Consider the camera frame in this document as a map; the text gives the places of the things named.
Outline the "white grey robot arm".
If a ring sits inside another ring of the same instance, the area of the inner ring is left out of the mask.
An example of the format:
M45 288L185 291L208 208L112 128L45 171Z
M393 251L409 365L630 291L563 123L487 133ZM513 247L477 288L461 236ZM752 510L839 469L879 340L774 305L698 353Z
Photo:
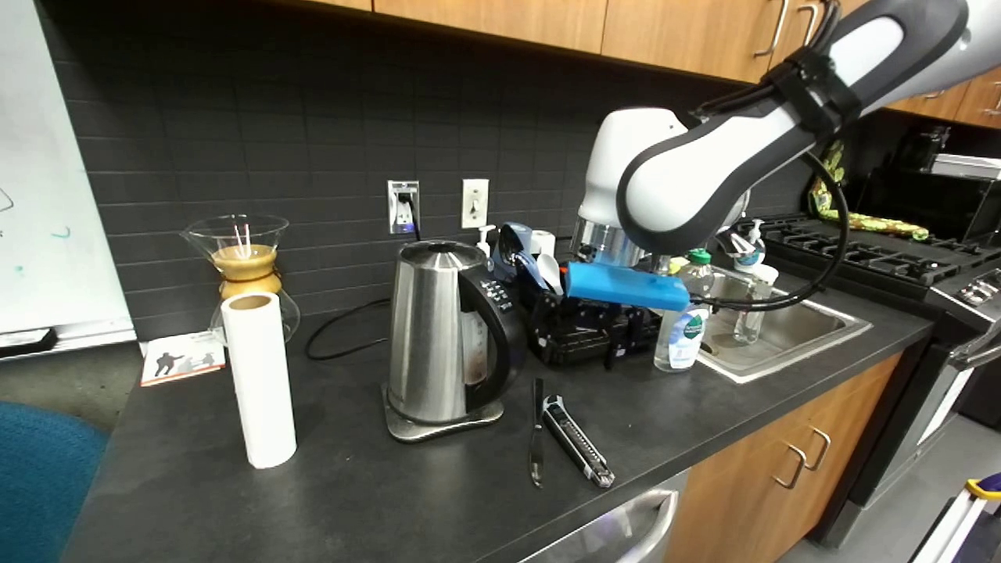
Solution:
M737 222L747 191L889 105L1001 66L1001 0L868 0L729 110L603 117L578 237L594 264L685 253Z

